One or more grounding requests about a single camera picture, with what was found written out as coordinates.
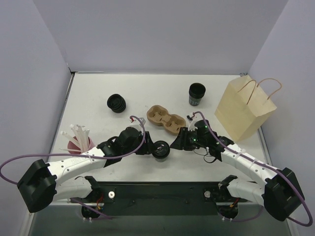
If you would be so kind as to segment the black paper coffee cup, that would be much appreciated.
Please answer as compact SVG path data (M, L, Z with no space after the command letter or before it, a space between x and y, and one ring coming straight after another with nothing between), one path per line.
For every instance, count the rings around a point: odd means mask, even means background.
M159 147L155 150L152 155L157 162L163 162L167 159L170 154L170 149L166 147Z

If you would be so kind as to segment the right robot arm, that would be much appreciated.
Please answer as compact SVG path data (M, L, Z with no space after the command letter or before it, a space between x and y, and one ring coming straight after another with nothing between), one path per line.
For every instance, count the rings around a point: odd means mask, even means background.
M244 181L228 176L222 180L218 194L225 201L241 198L259 204L279 221L287 219L305 201L292 170L280 170L254 158L229 138L212 131L207 120L197 121L193 129L182 127L170 147L185 151L203 148L212 157L251 178Z

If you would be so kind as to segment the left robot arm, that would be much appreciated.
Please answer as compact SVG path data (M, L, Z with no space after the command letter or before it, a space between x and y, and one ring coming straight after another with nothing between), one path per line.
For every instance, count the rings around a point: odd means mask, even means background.
M59 199L78 197L95 202L100 196L98 187L87 185L83 188L79 183L66 185L66 182L85 172L115 164L123 156L134 153L149 155L156 150L148 131L142 133L130 126L119 136L98 144L81 156L47 163L42 159L33 162L18 181L17 187L31 213L43 210Z

